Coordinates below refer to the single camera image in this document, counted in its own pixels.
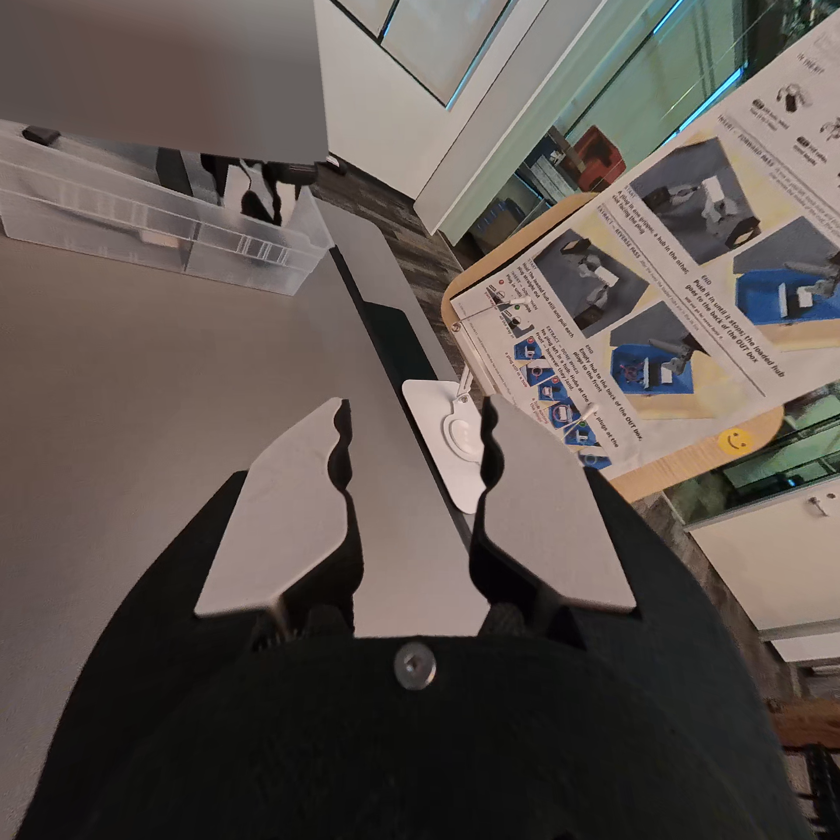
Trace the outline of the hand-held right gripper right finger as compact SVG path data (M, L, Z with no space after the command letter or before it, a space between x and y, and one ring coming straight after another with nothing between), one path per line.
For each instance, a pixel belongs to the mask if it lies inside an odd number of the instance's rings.
M528 620L540 593L562 606L627 615L637 607L582 466L548 428L504 397L485 399L485 484L469 546L469 576L489 604Z

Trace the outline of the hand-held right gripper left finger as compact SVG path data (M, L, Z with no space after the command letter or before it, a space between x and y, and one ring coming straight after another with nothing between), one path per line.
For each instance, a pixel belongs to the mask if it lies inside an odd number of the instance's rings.
M350 402L333 397L276 438L252 463L194 613L260 612L287 634L313 608L336 610L354 628L364 573L349 493Z

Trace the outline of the white door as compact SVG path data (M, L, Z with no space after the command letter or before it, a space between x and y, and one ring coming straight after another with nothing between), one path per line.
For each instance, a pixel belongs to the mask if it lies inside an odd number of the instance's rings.
M689 533L784 662L838 660L838 478L709 519Z

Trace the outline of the printed instruction poster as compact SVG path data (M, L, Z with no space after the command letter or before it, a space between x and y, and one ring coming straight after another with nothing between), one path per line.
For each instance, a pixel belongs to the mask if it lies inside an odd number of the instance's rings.
M838 381L838 12L454 294L477 380L620 476Z

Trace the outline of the clear plastic bin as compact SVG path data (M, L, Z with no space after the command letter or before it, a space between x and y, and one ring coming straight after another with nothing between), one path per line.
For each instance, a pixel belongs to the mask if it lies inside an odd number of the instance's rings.
M154 182L155 148L59 136L2 121L2 228L30 244L286 296L333 247L309 189L277 227Z

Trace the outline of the red machine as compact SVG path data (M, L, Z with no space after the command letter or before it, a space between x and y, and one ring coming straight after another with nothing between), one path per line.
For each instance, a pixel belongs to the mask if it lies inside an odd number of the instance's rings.
M617 146L594 125L571 147L568 162L572 180L583 193L604 191L627 168Z

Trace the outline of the paned window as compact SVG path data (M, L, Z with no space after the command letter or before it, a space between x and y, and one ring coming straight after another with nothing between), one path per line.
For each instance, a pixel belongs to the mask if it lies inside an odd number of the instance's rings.
M332 1L433 99L451 109L515 1Z

